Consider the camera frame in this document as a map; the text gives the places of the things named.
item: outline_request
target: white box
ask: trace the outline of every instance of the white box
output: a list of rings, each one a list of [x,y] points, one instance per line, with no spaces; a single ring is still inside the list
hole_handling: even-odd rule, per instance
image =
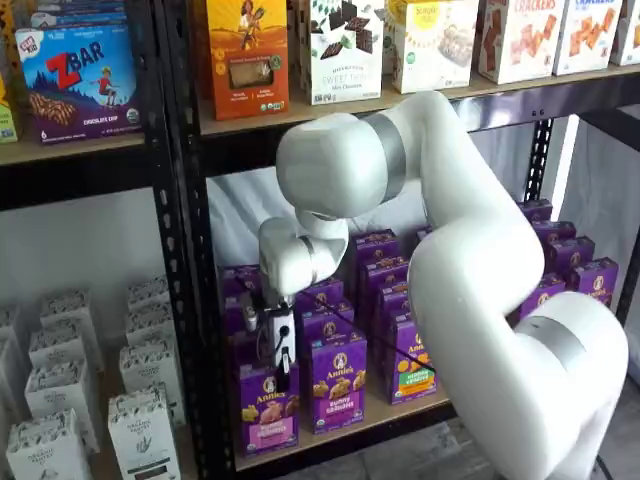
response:
[[[169,300],[169,284],[166,275],[158,275],[151,280],[137,282],[127,288],[129,311],[150,303],[168,302]]]
[[[103,425],[91,376],[95,373],[84,360],[34,368],[29,375],[26,396],[34,417],[72,408],[87,454],[100,452]]]
[[[11,427],[7,460],[16,480],[92,480],[73,410]]]
[[[441,0],[404,4],[395,12],[393,85],[400,93],[466,87],[478,0]]]
[[[87,360],[80,320],[58,320],[31,335],[29,358],[34,367]]]
[[[173,430],[162,387],[110,399],[108,422],[123,480],[180,480]]]
[[[138,345],[149,340],[170,338],[176,342],[171,304],[151,303],[127,314],[127,343]]]
[[[151,340],[120,351],[120,373],[128,393],[163,383],[175,426],[186,423],[175,344],[170,339]]]
[[[488,0],[478,73],[496,83],[550,76],[564,1]]]
[[[553,73],[607,68],[622,0],[567,0]]]
[[[77,318],[82,328],[82,340],[85,342],[87,354],[91,358],[91,364],[104,370],[102,348],[98,341],[94,319],[96,314],[91,304],[89,289],[74,289],[48,295],[42,300],[40,310],[40,322],[43,327],[48,327],[64,318]]]
[[[304,1],[309,11],[311,104],[378,98],[384,0]]]
[[[611,61],[616,65],[640,63],[640,0],[622,0]]]

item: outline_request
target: snack box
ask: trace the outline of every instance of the snack box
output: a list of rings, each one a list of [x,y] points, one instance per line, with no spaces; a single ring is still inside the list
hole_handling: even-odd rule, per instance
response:
[[[93,479],[72,409],[12,426],[7,460],[16,479]]]
[[[531,222],[533,230],[538,235],[540,243],[555,242],[567,238],[575,238],[576,227],[571,222],[552,222],[551,220],[541,220]]]
[[[310,349],[313,433],[330,432],[361,422],[367,340],[354,331],[315,340]]]
[[[103,424],[93,369],[85,360],[34,368],[25,395],[34,418],[70,408],[78,416],[82,443],[88,455],[99,453]]]
[[[311,105],[378,98],[384,0],[306,3]]]
[[[553,73],[607,68],[622,0],[566,0]]]
[[[389,11],[400,93],[469,85],[478,0],[393,0]]]
[[[53,325],[65,318],[80,320],[82,340],[90,358],[89,363],[98,371],[104,370],[102,348],[93,322],[97,317],[91,303],[89,289],[66,290],[47,295],[42,299],[40,323],[43,327]]]
[[[618,277],[618,264],[609,257],[575,267],[567,276],[567,290],[582,292],[611,306]]]
[[[298,444],[300,409],[298,365],[291,364],[289,390],[276,391],[271,367],[242,365],[239,373],[242,449],[246,455]]]
[[[488,0],[478,72],[496,83],[550,76],[563,6],[561,0]]]
[[[566,275],[572,268],[593,259],[595,243],[586,236],[549,242],[545,251],[545,271]]]
[[[42,143],[140,129],[126,22],[21,29],[16,41]]]
[[[164,387],[109,399],[108,426],[123,480],[180,480]]]
[[[409,309],[405,308],[391,313],[388,339],[391,345],[406,352],[411,358],[431,365],[431,359],[424,349]],[[435,373],[421,367],[395,350],[387,349],[384,370],[387,396],[392,405],[436,392]]]
[[[622,0],[611,61],[616,65],[640,63],[640,1]]]
[[[207,0],[216,120],[289,109],[287,6]]]

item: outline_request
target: orange box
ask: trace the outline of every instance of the orange box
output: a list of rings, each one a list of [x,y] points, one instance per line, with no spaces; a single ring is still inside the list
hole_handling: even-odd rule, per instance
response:
[[[207,0],[217,120],[289,108],[283,0]]]

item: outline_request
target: floor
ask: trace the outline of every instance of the floor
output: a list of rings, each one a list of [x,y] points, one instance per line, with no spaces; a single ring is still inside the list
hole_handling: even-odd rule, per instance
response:
[[[614,480],[640,478],[640,388],[627,381],[600,451]],[[460,420],[375,445],[279,480],[496,480]],[[605,480],[596,469],[591,480]]]

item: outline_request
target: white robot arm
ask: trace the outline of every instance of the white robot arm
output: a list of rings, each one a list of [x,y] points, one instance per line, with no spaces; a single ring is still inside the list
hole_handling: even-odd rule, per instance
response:
[[[586,480],[624,382],[626,336],[604,305],[571,292],[511,330],[504,317],[537,285],[542,249],[449,101],[425,92],[362,120],[297,126],[276,167],[309,232],[282,219],[261,227],[262,271],[280,300],[336,270],[344,218],[420,179],[436,230],[411,259],[411,310],[457,413],[509,480]]]

